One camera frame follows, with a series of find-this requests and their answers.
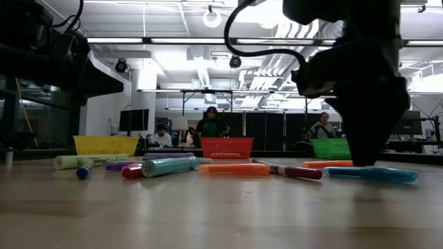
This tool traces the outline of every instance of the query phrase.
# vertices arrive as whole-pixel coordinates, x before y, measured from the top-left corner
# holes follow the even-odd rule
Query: table surface
[[[189,171],[127,181],[97,168],[79,181],[50,160],[17,162],[0,167],[0,248],[441,248],[443,169],[377,165],[420,176],[395,185]]]

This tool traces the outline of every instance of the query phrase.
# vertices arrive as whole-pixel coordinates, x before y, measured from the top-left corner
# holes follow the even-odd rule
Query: blue marker
[[[77,177],[84,180],[91,175],[93,162],[85,163],[81,168],[77,169]]]
[[[349,176],[365,181],[390,183],[413,183],[418,178],[417,172],[379,167],[326,167],[323,173],[327,176]]]

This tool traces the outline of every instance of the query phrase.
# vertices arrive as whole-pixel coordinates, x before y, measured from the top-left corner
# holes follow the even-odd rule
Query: person
[[[156,143],[163,147],[172,147],[171,135],[166,132],[164,124],[157,125],[157,133],[151,136],[151,143]]]
[[[217,114],[215,107],[208,107],[195,129],[200,137],[220,137],[225,132],[227,126],[217,118]]]
[[[329,114],[323,112],[320,114],[320,122],[317,122],[309,130],[309,137],[311,139],[321,139],[321,138],[336,138],[334,127],[328,123]]]

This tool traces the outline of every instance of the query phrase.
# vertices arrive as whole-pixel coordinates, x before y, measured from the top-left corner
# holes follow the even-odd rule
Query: computer screen
[[[150,110],[131,110],[120,112],[120,131],[146,131]]]
[[[423,135],[419,111],[405,111],[401,120],[392,130],[392,134]]]

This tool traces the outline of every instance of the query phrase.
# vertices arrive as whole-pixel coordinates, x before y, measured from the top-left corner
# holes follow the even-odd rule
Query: man
[[[151,143],[159,144],[160,148],[172,147],[171,135],[166,133],[164,124],[157,125],[157,133],[151,136]]]
[[[311,139],[336,138],[334,127],[328,123],[329,114],[321,113],[320,122],[317,122],[310,130],[309,137]]]

